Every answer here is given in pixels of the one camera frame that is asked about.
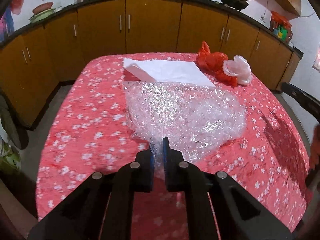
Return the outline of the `person's right hand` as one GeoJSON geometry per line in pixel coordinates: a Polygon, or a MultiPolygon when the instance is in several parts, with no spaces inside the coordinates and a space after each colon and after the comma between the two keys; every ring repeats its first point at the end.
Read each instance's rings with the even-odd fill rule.
{"type": "Polygon", "coordinates": [[[320,126],[317,125],[313,132],[313,139],[310,145],[310,159],[309,165],[312,170],[315,169],[315,166],[319,164],[319,155],[320,155],[320,139],[319,139],[320,126]]]}

